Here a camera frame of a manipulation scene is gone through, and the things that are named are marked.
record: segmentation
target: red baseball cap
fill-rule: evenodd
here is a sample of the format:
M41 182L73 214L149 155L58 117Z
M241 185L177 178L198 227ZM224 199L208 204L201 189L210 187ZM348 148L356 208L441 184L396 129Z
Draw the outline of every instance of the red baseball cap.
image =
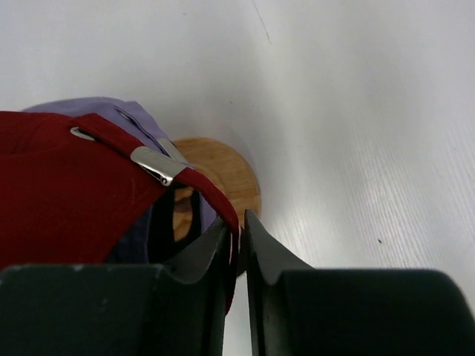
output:
M173 183L199 191L231 232L229 304L238 216L207 178L91 113L0 112L0 268L102 263Z

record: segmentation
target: metal strap clasp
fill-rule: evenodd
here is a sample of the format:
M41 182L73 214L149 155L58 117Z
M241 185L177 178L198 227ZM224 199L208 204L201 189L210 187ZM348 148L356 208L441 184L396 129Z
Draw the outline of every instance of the metal strap clasp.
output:
M171 158L177 160L178 162L188 164L186 158L181 154L181 152L177 150L172 141L166 139L165 137L159 137L157 142Z
M183 162L145 146L135 148L131 153L131 160L157 178L165 187L169 187L173 179L186 168Z

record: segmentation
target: white surface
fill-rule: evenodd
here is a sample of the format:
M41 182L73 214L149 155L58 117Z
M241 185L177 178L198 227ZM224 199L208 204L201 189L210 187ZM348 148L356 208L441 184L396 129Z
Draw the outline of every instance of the white surface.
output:
M475 306L473 1L0 10L1 108L136 99L173 138L237 148L261 182L265 226L308 263L441 269ZM250 355L244 286L225 355Z

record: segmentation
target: wooden disc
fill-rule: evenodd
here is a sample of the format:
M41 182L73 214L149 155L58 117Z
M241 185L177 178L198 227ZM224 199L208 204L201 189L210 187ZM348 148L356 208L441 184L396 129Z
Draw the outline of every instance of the wooden disc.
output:
M180 153L190 165L204 174L220 189L237 212L244 226L244 211L251 209L261 214L261 193L258 180L246 160L234 150L215 139L192 137L174 141ZM175 194L175 203L190 197L190 188L180 189ZM191 226L192 214L175 209L173 216L175 241L183 239Z

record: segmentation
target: dark green plastic object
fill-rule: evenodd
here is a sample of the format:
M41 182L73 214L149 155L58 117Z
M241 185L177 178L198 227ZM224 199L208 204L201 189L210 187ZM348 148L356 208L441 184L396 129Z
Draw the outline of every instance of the dark green plastic object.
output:
M218 220L165 265L8 268L0 355L221 355L228 266Z
M475 323L441 272L313 269L246 212L252 354L475 355Z

